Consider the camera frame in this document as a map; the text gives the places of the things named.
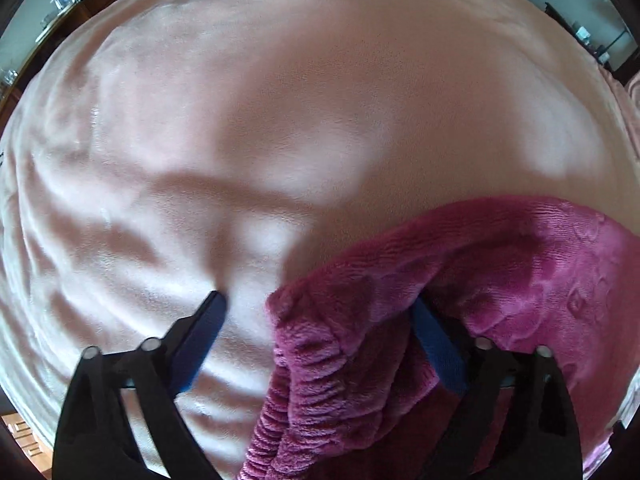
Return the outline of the pink bed cover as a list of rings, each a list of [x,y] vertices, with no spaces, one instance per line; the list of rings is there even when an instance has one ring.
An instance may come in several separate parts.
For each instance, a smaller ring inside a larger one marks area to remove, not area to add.
[[[638,105],[527,0],[118,0],[1,153],[1,385],[47,442],[85,348],[213,291],[177,408],[226,479],[415,474],[457,403],[420,292],[551,349],[583,471],[637,390]]]

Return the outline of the magenta fleece pants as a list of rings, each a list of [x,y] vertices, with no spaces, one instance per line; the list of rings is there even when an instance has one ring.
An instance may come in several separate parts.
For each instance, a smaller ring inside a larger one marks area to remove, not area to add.
[[[243,479],[405,479],[454,411],[446,318],[500,349],[549,347],[591,457],[639,366],[639,239],[564,200],[432,210],[267,300],[274,370]]]

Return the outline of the wooden sideboard with clutter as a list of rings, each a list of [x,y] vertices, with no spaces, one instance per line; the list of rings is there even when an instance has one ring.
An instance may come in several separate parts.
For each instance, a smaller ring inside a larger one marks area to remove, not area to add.
[[[51,0],[23,0],[1,34],[1,123],[55,49],[117,0],[80,0],[59,11]]]

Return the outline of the dark bedside table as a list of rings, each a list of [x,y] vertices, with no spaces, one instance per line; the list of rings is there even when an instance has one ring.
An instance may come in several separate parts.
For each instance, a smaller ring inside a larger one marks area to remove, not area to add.
[[[552,18],[562,29],[568,32],[601,66],[612,72],[610,50],[623,36],[630,35],[627,27],[624,27],[608,44],[595,44],[592,41],[593,36],[588,32],[588,29],[577,22],[570,24],[551,3],[546,2],[544,4],[544,14],[548,15],[549,18]]]

